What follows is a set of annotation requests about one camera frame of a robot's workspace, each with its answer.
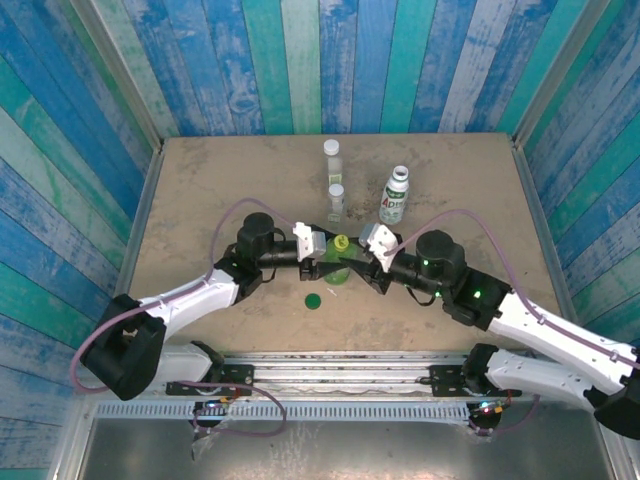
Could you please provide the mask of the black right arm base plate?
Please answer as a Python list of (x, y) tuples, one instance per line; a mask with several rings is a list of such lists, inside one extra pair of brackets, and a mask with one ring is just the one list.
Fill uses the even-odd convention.
[(435, 397), (519, 397), (520, 390), (508, 392), (490, 384), (487, 380), (467, 379), (461, 365), (434, 365), (429, 367), (428, 384)]

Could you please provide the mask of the green plastic bottle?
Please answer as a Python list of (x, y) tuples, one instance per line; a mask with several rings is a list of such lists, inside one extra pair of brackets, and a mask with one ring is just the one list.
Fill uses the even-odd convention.
[(338, 234), (327, 243), (327, 250), (323, 261), (336, 264), (338, 270), (326, 274), (323, 279), (330, 285), (344, 284), (350, 275), (350, 269), (342, 262), (343, 258), (354, 259), (357, 254), (356, 246), (344, 234)]

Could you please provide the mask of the aluminium corner post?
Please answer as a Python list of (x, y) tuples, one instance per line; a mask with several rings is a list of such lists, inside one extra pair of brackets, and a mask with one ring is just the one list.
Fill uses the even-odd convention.
[(154, 125), (151, 114), (140, 94), (125, 58), (107, 28), (95, 0), (70, 0), (108, 70), (120, 88), (127, 105), (136, 118), (146, 140), (154, 150), (162, 147), (163, 140)]
[(526, 145), (571, 65), (576, 60), (610, 2), (611, 0), (585, 0), (583, 8), (570, 24), (562, 44), (551, 58), (545, 75), (542, 77), (514, 129), (511, 140), (516, 149), (523, 148)]

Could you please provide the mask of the white AD milk bottle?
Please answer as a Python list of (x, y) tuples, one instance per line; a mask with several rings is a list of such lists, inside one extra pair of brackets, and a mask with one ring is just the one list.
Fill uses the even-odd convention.
[(387, 180), (379, 207), (379, 218), (387, 225), (398, 224), (403, 217), (409, 195), (409, 169), (398, 165)]

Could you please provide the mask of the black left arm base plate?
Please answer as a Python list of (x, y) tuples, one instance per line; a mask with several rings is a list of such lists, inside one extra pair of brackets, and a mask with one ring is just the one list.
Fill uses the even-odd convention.
[[(255, 368), (253, 365), (223, 365), (219, 368), (212, 367), (200, 380), (201, 383), (233, 383), (240, 385), (252, 385)], [(237, 387), (203, 388), (170, 382), (166, 385), (165, 393), (169, 396), (219, 396), (234, 397), (251, 395), (249, 390)]]

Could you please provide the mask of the steel sheet panel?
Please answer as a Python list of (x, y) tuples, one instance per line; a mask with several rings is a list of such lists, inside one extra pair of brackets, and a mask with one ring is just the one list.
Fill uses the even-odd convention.
[(429, 423), (292, 422), (194, 440), (181, 421), (100, 420), (80, 480), (614, 480), (585, 415), (543, 408), (493, 439)]

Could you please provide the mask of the aluminium front rail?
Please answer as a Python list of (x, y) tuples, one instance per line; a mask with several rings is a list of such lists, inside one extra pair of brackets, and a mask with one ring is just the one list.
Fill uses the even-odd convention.
[[(520, 390), (522, 394), (537, 394), (583, 407), (589, 405), (586, 392), (595, 385), (574, 367), (484, 344), (469, 354), (261, 352), (222, 358), (223, 365), (253, 365), (255, 371), (251, 386), (289, 398), (435, 397), (428, 384), (429, 367), (434, 365), (461, 365), (469, 380), (487, 380), (508, 392)], [(141, 394), (165, 393), (168, 383), (154, 384)]]

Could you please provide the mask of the aluminium table side rail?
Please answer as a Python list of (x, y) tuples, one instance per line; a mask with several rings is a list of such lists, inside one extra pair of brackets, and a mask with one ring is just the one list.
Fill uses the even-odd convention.
[(111, 295), (106, 300), (103, 300), (99, 303), (99, 314), (96, 317), (95, 326), (93, 327), (93, 329), (96, 329), (102, 325), (102, 323), (104, 322), (103, 316), (107, 311), (111, 301), (116, 296), (130, 293), (163, 162), (164, 146), (161, 146), (159, 149), (156, 149), (153, 152), (149, 164), (149, 169), (145, 174), (145, 182), (139, 199), (136, 215), (129, 234), (129, 239), (127, 241), (123, 263), (118, 272), (118, 278), (116, 279), (115, 287), (112, 289)]
[(549, 274), (559, 312), (565, 320), (575, 321), (577, 319), (576, 312), (571, 302), (553, 238), (530, 173), (524, 150), (522, 147), (517, 147), (514, 143), (511, 143), (511, 153), (538, 237), (541, 253)]

